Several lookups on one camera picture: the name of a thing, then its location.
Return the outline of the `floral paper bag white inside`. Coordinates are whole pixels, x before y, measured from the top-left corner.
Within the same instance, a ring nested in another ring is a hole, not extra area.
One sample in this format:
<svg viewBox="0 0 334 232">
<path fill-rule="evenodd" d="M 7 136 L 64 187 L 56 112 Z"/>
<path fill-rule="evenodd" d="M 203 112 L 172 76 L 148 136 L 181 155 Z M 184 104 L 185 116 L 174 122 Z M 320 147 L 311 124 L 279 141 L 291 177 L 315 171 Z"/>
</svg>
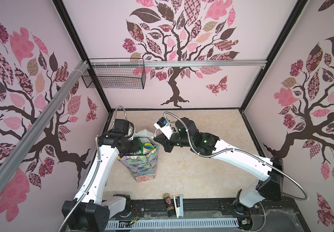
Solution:
<svg viewBox="0 0 334 232">
<path fill-rule="evenodd" d="M 147 155 L 142 155 L 139 151 L 134 154 L 120 155 L 117 158 L 138 183 L 156 178 L 159 157 L 159 144 L 154 141 L 154 134 L 148 130 L 140 130 L 134 135 L 134 138 L 139 137 L 149 138 L 155 149 Z"/>
</svg>

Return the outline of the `green yellow candy bag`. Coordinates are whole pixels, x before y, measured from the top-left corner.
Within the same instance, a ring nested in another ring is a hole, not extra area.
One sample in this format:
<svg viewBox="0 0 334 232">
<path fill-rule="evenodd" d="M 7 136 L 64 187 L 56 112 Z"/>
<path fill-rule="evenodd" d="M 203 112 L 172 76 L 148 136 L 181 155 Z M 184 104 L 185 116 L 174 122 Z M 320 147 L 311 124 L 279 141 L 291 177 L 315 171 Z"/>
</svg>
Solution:
<svg viewBox="0 0 334 232">
<path fill-rule="evenodd" d="M 139 137 L 139 146 L 142 155 L 147 155 L 155 149 L 154 145 L 147 137 Z"/>
</svg>

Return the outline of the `small dark spice jar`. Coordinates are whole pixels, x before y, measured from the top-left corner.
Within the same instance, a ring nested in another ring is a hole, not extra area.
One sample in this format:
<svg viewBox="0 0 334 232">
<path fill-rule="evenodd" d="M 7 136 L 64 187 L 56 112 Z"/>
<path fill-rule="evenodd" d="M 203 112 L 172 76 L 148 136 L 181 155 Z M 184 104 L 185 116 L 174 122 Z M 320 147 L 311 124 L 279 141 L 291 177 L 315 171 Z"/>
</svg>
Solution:
<svg viewBox="0 0 334 232">
<path fill-rule="evenodd" d="M 175 216 L 176 212 L 175 212 L 174 204 L 173 204 L 173 201 L 171 200 L 170 194 L 169 193 L 165 193 L 163 195 L 163 199 L 164 199 L 164 202 L 166 204 L 167 215 L 169 217 Z"/>
</svg>

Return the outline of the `aluminium rail back wall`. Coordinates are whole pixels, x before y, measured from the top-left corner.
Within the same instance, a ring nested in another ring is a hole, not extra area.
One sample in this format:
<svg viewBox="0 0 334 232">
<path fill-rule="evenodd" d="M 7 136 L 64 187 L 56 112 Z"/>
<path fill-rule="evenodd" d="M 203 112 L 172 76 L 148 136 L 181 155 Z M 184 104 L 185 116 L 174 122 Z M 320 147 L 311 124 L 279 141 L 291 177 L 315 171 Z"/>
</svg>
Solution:
<svg viewBox="0 0 334 232">
<path fill-rule="evenodd" d="M 230 60 L 230 61 L 90 61 L 92 66 L 136 66 L 136 67 L 229 67 L 229 66 L 261 66 L 266 60 Z"/>
</svg>

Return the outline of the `aluminium rail wall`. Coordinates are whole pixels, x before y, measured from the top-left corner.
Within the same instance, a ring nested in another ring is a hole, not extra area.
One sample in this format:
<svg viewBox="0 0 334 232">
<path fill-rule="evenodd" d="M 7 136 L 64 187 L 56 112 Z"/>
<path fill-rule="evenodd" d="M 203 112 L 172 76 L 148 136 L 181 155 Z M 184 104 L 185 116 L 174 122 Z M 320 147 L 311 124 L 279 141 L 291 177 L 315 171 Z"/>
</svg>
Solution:
<svg viewBox="0 0 334 232">
<path fill-rule="evenodd" d="M 261 66 L 266 60 L 230 60 L 230 61 L 90 61 L 92 66 L 136 66 L 136 67 L 229 67 L 229 66 Z"/>
<path fill-rule="evenodd" d="M 51 118 L 57 112 L 61 103 L 64 102 L 71 89 L 76 82 L 81 78 L 83 73 L 89 68 L 88 61 L 81 61 L 69 75 L 67 81 L 61 86 L 60 90 L 55 94 L 53 99 L 48 103 L 37 120 L 33 123 L 31 129 L 23 136 L 16 145 L 12 153 L 5 159 L 0 166 L 0 193 L 10 181 L 17 168 L 23 162 L 23 159 L 29 153 L 35 141 L 42 134 Z"/>
</svg>

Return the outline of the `aluminium rail left wall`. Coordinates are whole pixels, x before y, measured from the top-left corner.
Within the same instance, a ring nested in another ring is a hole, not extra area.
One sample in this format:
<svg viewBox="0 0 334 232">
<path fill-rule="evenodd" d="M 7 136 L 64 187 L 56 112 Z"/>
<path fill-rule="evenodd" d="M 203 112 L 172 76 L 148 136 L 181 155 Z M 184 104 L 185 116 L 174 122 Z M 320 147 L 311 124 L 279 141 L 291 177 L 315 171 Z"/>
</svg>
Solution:
<svg viewBox="0 0 334 232">
<path fill-rule="evenodd" d="M 0 193 L 10 181 L 17 168 L 23 162 L 23 159 L 29 153 L 35 141 L 42 134 L 51 118 L 57 112 L 61 103 L 64 102 L 71 89 L 76 82 L 81 78 L 83 73 L 89 68 L 88 61 L 81 61 L 69 75 L 67 81 L 61 86 L 60 90 L 55 94 L 53 99 L 48 103 L 37 120 L 33 123 L 31 129 L 23 136 L 16 145 L 12 153 L 5 159 L 0 166 Z"/>
</svg>

